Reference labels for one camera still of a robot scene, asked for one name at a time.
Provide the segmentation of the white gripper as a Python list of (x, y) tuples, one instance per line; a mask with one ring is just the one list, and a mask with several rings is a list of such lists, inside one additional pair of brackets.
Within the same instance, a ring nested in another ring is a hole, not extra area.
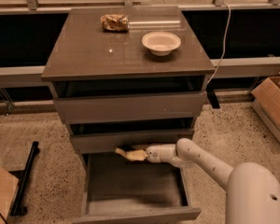
[(117, 147), (115, 152), (129, 161), (144, 161), (147, 159), (153, 163), (161, 163), (162, 145), (133, 145), (132, 149), (132, 151), (125, 151)]

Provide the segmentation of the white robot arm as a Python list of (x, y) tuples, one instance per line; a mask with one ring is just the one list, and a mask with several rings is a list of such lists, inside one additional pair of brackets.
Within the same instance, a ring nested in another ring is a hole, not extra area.
[(115, 152), (129, 161), (166, 162), (177, 168), (194, 162), (226, 191), (225, 224), (280, 224), (280, 183), (257, 163), (232, 167), (188, 138), (131, 151), (118, 147)]

